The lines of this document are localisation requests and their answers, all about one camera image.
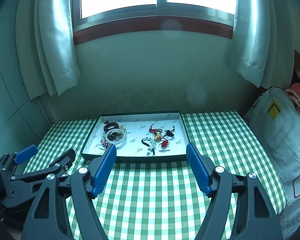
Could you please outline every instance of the green checkered tablecloth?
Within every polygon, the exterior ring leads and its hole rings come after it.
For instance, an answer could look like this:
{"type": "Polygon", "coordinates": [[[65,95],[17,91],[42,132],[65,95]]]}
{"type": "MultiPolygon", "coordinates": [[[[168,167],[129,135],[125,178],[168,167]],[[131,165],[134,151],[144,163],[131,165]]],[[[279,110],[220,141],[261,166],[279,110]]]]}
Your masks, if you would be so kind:
{"type": "MultiPolygon", "coordinates": [[[[254,171],[279,215],[288,204],[274,168],[251,130],[235,111],[184,114],[190,141],[215,165],[245,176],[254,171]]],[[[25,172],[48,167],[64,151],[73,148],[76,160],[69,174],[89,161],[80,156],[95,120],[53,124],[41,141],[39,153],[25,172]]],[[[93,204],[109,239],[194,239],[209,206],[187,162],[116,163],[105,190],[93,204]]],[[[72,198],[67,199],[69,221],[75,239],[82,239],[72,198]]],[[[223,239],[234,222],[236,194],[232,195],[223,239]]]]}

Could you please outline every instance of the blue gripper pad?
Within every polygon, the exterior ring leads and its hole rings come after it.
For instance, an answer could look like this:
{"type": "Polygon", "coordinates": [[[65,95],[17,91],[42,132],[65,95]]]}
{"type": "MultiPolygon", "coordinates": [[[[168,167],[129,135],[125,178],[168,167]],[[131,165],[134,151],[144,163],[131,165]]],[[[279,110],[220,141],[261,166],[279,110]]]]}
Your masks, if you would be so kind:
{"type": "Polygon", "coordinates": [[[115,148],[114,145],[111,145],[105,158],[103,159],[103,162],[100,164],[100,167],[95,177],[93,178],[94,183],[93,183],[92,195],[94,197],[97,197],[101,192],[103,192],[103,189],[105,188],[108,177],[110,175],[110,171],[113,167],[116,158],[117,158],[117,149],[115,148]]]}
{"type": "Polygon", "coordinates": [[[31,157],[35,156],[38,153],[38,148],[33,144],[28,148],[18,152],[14,158],[15,164],[22,164],[27,160],[30,160],[31,157]]]}
{"type": "Polygon", "coordinates": [[[197,181],[199,189],[205,193],[207,196],[212,191],[210,184],[209,184],[209,175],[206,169],[203,166],[203,163],[199,157],[200,153],[196,150],[190,143],[187,145],[186,148],[186,156],[194,177],[197,181]]]}

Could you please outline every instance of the yellow pattern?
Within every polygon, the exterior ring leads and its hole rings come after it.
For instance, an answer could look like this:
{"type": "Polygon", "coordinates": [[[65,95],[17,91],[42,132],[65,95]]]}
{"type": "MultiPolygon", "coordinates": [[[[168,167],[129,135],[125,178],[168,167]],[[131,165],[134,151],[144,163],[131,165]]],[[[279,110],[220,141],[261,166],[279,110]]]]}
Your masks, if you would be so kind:
{"type": "Polygon", "coordinates": [[[274,119],[277,117],[280,111],[281,111],[281,107],[279,103],[277,102],[277,100],[273,99],[268,109],[269,115],[272,117],[272,119],[274,119]]]}

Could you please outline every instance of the white tray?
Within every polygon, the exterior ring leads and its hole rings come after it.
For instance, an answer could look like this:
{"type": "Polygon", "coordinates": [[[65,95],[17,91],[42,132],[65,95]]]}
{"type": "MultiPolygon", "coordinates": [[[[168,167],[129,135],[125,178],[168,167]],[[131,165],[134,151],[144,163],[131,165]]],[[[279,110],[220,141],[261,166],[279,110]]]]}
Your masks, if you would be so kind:
{"type": "Polygon", "coordinates": [[[100,116],[81,150],[81,155],[84,159],[92,160],[95,157],[102,156],[105,152],[102,150],[104,147],[101,144],[105,121],[117,122],[119,126],[125,125],[127,129],[125,141],[116,145],[117,162],[131,163],[185,160],[186,145],[189,143],[189,139],[182,116],[179,112],[100,116]],[[158,150],[158,147],[161,147],[159,143],[163,142],[162,140],[156,144],[155,156],[147,156],[146,151],[148,147],[143,145],[141,140],[149,136],[154,138],[154,135],[149,132],[151,124],[154,124],[153,129],[160,128],[162,130],[172,130],[173,125],[175,126],[175,131],[173,132],[174,137],[167,137],[169,139],[169,151],[158,150]]]}

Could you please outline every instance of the curtain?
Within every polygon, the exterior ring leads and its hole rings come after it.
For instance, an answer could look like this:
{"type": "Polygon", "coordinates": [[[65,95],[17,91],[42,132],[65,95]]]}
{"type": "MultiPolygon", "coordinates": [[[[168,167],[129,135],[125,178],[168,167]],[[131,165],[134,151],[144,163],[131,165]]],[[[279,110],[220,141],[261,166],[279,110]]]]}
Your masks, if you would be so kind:
{"type": "Polygon", "coordinates": [[[286,0],[237,0],[228,67],[257,87],[288,88],[293,72],[292,25],[286,0]]]}
{"type": "Polygon", "coordinates": [[[19,0],[16,45],[30,99],[61,95],[77,84],[70,0],[19,0]]]}

